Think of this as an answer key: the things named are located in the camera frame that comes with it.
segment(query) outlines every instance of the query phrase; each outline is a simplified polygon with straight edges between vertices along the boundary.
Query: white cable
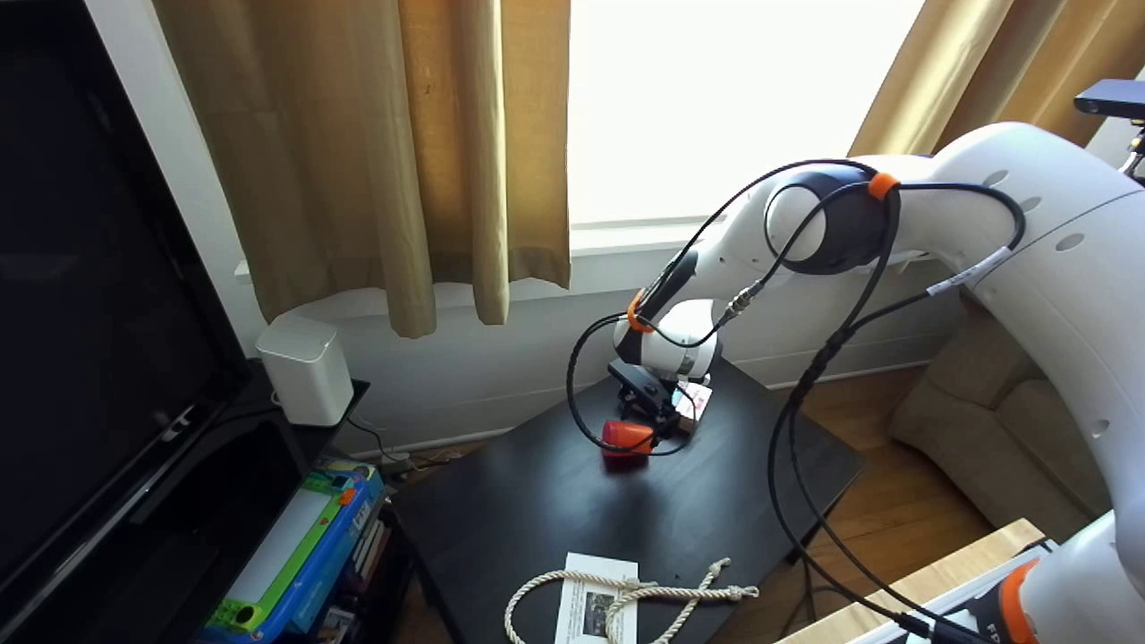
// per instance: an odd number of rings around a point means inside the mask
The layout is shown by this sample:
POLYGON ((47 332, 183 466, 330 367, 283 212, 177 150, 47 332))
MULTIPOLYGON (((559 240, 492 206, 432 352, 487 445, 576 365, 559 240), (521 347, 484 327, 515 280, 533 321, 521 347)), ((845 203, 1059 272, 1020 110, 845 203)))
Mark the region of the white cable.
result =
POLYGON ((644 597, 660 597, 660 602, 685 602, 682 612, 671 619, 671 625, 654 637, 658 644, 665 644, 667 637, 677 637, 682 631, 682 623, 689 619, 692 606, 698 602, 743 602, 743 597, 757 597, 757 588, 713 588, 713 578, 727 570, 729 559, 719 559, 713 562, 707 577, 698 582, 698 588, 654 588, 654 582, 640 582, 640 578, 608 578, 608 577, 591 577, 591 574, 572 574, 572 570, 552 570, 552 574, 539 574, 533 578, 525 578, 504 606, 504 637, 511 644, 525 644, 515 625, 511 625, 511 617, 515 617, 515 606, 533 594, 535 588, 545 582, 554 582, 554 578, 572 578, 572 582, 585 582, 585 588, 603 588, 615 594, 608 617, 603 617, 603 637, 615 642, 613 632, 613 619, 617 607, 634 606, 634 602, 644 602, 644 597))

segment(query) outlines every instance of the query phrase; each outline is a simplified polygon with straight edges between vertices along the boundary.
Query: white wall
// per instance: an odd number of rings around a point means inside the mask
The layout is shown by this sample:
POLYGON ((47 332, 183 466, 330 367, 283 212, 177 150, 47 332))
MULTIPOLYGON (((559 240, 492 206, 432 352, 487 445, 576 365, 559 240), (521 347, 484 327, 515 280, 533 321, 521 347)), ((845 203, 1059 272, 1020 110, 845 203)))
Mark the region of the white wall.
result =
MULTIPOLYGON (((265 320, 243 274, 243 252, 232 229, 202 136, 176 80, 149 0, 89 0, 102 43, 127 87, 143 128, 162 156, 186 225, 223 293, 223 304, 250 352, 265 320)), ((338 329, 350 373, 373 389, 356 422, 382 429, 394 446, 438 445, 471 433, 508 429, 562 402, 562 373, 576 332, 617 310, 634 285, 658 274, 667 252, 585 253, 572 262, 572 293, 554 285, 515 285, 508 327, 478 327, 462 285, 438 285, 438 329, 426 341, 400 341, 385 327, 378 293, 343 293, 307 304, 294 316, 325 320, 338 329)), ((939 274, 933 266, 912 266, 887 280, 879 296, 900 296, 939 274)), ((839 320, 861 274, 794 280, 762 296, 727 332, 727 358, 762 382, 789 382, 825 329, 839 320)), ((834 373, 869 373, 927 360, 946 335, 954 304, 924 304, 861 332, 834 373)), ((602 380, 603 341, 584 358, 584 382, 602 380)))

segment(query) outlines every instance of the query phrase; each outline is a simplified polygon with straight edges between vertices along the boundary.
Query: floor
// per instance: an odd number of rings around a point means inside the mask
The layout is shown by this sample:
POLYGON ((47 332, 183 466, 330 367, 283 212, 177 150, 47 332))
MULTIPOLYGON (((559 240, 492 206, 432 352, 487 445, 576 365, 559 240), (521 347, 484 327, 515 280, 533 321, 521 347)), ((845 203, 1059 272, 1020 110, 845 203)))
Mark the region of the floor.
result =
MULTIPOLYGON (((919 367, 836 380, 813 389, 805 413, 851 445, 861 456, 861 473, 848 499, 834 509, 828 525, 836 537, 873 570, 879 578, 899 578, 927 562, 983 537, 991 525, 976 520, 967 499, 914 452, 887 439, 883 427, 895 405, 908 392, 919 367)), ((828 549, 825 537, 815 537, 815 562, 848 582, 858 594, 869 594, 873 582, 848 564, 839 552, 828 549)), ((740 642, 775 642, 787 625, 808 623, 801 607, 801 564, 780 570, 762 578, 762 597, 749 602, 727 631, 715 637, 719 644, 740 642)), ((839 607, 845 597, 834 589, 813 594, 815 617, 839 607)), ((411 582, 400 625, 400 644, 443 644, 447 631, 422 588, 411 582)))

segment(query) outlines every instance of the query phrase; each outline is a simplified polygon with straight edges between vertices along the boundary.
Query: window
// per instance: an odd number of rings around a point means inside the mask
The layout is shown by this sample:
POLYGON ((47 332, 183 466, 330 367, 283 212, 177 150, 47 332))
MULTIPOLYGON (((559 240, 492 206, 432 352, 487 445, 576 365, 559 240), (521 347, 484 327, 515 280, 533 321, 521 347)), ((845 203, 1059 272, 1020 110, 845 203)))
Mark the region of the window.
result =
POLYGON ((572 225, 700 217, 848 154, 924 0, 576 0, 572 225))

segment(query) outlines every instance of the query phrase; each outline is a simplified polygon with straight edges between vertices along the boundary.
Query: red object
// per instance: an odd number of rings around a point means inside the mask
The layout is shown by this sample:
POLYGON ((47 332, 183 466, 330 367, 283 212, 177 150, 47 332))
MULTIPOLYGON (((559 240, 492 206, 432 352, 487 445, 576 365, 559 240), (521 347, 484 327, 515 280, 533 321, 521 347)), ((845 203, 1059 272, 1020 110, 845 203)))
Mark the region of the red object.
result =
POLYGON ((644 463, 654 446, 654 429, 644 422, 603 422, 603 463, 644 463))

